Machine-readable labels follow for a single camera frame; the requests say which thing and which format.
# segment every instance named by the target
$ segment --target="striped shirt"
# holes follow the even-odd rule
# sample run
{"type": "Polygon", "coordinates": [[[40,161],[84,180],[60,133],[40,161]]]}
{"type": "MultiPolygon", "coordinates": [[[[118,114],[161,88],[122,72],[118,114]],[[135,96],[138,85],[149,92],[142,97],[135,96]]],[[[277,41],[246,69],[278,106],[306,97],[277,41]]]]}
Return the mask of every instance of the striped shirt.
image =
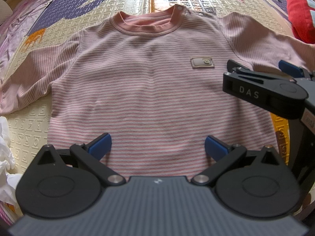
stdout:
{"type": "Polygon", "coordinates": [[[265,28],[250,16],[223,18],[175,5],[123,12],[31,51],[1,86],[0,113],[52,92],[48,143],[68,148],[103,132],[111,152],[101,161],[122,174],[191,177],[211,160],[206,136],[248,149],[277,145],[270,114],[222,91],[226,62],[279,73],[283,59],[312,69],[314,46],[265,28]],[[210,57],[214,68],[193,68],[210,57]]]}

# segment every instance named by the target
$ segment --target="sticker on robotic arm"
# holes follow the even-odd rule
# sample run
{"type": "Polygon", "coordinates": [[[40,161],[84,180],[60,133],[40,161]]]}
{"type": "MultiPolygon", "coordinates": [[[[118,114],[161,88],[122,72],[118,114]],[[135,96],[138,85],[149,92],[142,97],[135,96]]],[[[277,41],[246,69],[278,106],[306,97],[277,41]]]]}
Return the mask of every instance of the sticker on robotic arm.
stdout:
{"type": "Polygon", "coordinates": [[[315,135],[315,116],[305,108],[301,122],[315,135]]]}

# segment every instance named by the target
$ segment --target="shirt's left sleeve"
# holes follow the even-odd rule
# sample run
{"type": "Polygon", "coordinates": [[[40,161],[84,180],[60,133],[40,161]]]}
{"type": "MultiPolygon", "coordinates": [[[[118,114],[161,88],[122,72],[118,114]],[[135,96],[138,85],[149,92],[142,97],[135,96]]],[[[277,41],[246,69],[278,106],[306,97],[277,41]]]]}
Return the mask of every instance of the shirt's left sleeve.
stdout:
{"type": "Polygon", "coordinates": [[[279,73],[280,60],[315,70],[315,45],[278,34],[237,12],[218,18],[218,22],[235,54],[255,71],[279,73]]]}

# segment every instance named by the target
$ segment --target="blue gripper pad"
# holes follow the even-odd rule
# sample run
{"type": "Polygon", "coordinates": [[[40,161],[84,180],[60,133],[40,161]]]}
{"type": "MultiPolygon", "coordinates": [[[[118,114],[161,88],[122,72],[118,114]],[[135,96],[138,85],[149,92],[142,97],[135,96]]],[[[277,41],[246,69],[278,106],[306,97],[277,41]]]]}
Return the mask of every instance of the blue gripper pad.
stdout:
{"type": "Polygon", "coordinates": [[[97,139],[86,145],[87,151],[97,160],[104,157],[105,154],[111,151],[111,135],[104,133],[97,139]]]}
{"type": "Polygon", "coordinates": [[[284,60],[280,60],[278,66],[282,72],[284,72],[288,75],[291,75],[293,78],[303,78],[304,77],[303,71],[299,67],[297,67],[296,65],[293,65],[289,62],[286,62],[284,60]]]}
{"type": "Polygon", "coordinates": [[[211,156],[215,161],[219,161],[228,154],[227,145],[213,136],[207,136],[204,142],[204,149],[206,154],[211,156]]]}

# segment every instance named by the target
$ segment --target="white crumpled cloth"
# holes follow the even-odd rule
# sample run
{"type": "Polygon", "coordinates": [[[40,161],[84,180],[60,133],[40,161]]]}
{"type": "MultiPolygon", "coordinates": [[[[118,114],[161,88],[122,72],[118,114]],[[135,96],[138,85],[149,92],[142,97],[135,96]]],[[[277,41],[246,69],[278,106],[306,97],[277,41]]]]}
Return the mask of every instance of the white crumpled cloth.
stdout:
{"type": "Polygon", "coordinates": [[[15,189],[22,174],[10,174],[14,169],[15,159],[10,151],[10,132],[7,119],[0,117],[0,201],[17,206],[15,189]]]}

